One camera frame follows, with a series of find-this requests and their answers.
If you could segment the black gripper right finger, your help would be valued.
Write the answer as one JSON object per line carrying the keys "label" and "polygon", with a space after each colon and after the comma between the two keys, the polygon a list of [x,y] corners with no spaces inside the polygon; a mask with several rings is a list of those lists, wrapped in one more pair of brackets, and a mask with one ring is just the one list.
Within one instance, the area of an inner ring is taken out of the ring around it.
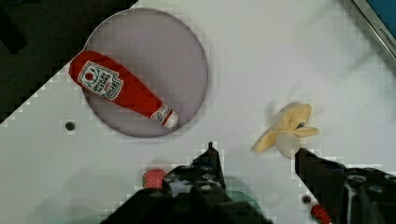
{"label": "black gripper right finger", "polygon": [[395,176],[375,168],[347,168],[302,148],[295,154],[302,179],[332,224],[395,224]]}

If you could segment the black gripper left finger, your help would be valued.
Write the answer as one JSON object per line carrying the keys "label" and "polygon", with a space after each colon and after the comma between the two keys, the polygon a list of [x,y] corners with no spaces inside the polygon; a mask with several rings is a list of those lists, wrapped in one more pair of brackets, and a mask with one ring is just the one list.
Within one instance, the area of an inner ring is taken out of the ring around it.
{"label": "black gripper left finger", "polygon": [[173,197],[180,193],[190,193],[194,186],[210,186],[226,190],[219,152],[212,142],[208,143],[207,150],[191,164],[179,165],[163,178],[163,188]]}

